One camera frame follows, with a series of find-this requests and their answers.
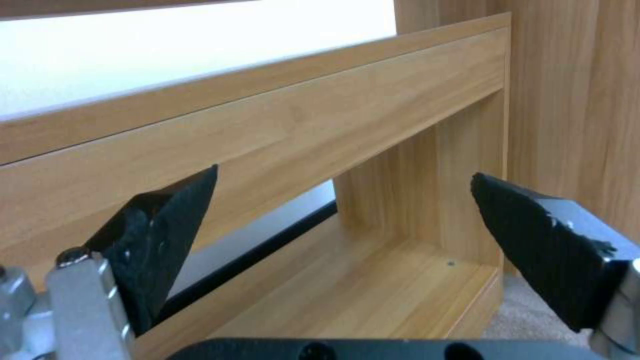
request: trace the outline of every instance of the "white wall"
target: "white wall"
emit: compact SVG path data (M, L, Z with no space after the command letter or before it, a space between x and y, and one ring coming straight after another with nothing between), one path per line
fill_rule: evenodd
M0 121L395 33L393 0L260 0L0 22ZM327 182L191 255L172 294L333 199Z

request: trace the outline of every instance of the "bolt head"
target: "bolt head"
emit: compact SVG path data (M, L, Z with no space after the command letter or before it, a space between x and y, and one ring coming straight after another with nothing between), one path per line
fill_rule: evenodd
M91 251L85 246L72 247L58 255L56 258L56 267L59 269L77 264L81 261L91 258Z

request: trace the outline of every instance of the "gray carpet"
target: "gray carpet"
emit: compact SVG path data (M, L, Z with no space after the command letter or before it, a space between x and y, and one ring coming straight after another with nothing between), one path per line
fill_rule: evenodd
M504 302L483 337L487 339L557 340L588 347L588 331L578 334L554 314L521 277L504 277Z

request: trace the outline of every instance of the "wood grain surface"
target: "wood grain surface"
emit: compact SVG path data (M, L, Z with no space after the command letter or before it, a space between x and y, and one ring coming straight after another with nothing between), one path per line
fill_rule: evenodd
M458 259L502 256L469 191L478 171L501 176L504 92L470 105L333 180L345 223L421 238Z
M133 195L219 163L199 249L499 91L507 33L484 32L2 166L0 263L25 266L37 283L59 251L84 243Z
M511 11L509 180L575 199L640 241L638 1L395 3L408 31Z
M57 111L6 117L0 119L0 164L503 28L508 20L496 15L112 99L88 99L73 111L62 105Z
M465 315L499 303L486 300L500 297L497 268L450 260L423 239L346 228L334 215L138 338L136 357L213 337L479 334L489 319Z

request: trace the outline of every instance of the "wooden shelf bottom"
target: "wooden shelf bottom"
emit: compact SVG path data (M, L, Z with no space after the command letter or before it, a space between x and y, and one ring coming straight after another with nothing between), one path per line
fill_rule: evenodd
M500 304L496 267L329 218L136 340L164 358L213 337L473 337Z

